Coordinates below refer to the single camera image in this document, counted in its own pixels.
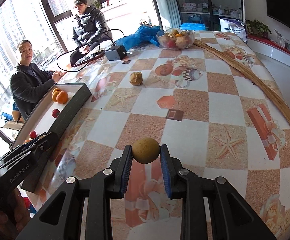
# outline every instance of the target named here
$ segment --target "white floor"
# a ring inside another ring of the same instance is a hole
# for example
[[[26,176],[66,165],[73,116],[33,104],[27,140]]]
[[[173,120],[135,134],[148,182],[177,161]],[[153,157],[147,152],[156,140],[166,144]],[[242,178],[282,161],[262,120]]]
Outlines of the white floor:
[[[268,56],[256,53],[276,81],[287,105],[290,108],[290,67]]]

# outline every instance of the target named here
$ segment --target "glass bowl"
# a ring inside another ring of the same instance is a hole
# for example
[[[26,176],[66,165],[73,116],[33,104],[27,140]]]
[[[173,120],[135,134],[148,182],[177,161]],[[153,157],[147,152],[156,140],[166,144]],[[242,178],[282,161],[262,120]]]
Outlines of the glass bowl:
[[[195,31],[181,30],[177,28],[159,31],[156,34],[160,45],[167,49],[187,49],[193,45]]]

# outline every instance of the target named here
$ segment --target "orange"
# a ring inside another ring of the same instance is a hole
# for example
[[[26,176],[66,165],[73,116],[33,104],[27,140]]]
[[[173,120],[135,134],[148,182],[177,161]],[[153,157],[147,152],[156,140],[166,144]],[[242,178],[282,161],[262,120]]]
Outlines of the orange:
[[[61,91],[60,93],[58,93],[58,95],[56,96],[56,101],[60,104],[65,104],[68,101],[68,94],[66,93],[66,91]]]
[[[56,98],[57,98],[57,95],[58,95],[60,92],[61,92],[61,91],[56,90],[56,91],[53,93],[52,99],[53,99],[54,102],[57,102]]]
[[[54,94],[56,91],[61,91],[59,88],[55,88],[51,94]]]

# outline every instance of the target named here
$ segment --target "metal screw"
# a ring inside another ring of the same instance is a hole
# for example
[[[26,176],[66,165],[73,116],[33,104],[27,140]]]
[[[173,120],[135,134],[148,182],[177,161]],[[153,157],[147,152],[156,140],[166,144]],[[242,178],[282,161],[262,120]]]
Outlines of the metal screw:
[[[219,184],[224,184],[226,182],[226,179],[224,177],[217,177],[216,181]]]
[[[110,175],[110,174],[113,173],[113,170],[111,170],[111,169],[104,169],[104,170],[103,170],[103,173],[104,173],[105,175]]]
[[[180,169],[178,171],[181,175],[187,175],[188,174],[188,170],[187,169]]]
[[[68,178],[66,179],[66,182],[67,182],[68,184],[72,184],[72,183],[75,182],[75,180],[76,180],[75,177],[68,177]]]

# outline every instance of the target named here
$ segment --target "black pants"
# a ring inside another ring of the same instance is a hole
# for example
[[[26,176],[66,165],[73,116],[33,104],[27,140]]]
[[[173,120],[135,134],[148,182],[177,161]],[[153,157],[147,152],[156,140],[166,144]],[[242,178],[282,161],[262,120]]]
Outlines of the black pants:
[[[89,46],[89,51],[95,49],[99,44],[101,44],[103,41],[109,41],[109,38],[103,38],[99,41],[96,41],[94,43],[92,43]],[[86,54],[82,54],[80,51],[74,51],[71,55],[70,55],[70,64],[72,66],[75,65],[76,61],[78,61],[79,59],[81,59],[82,57],[85,57]]]

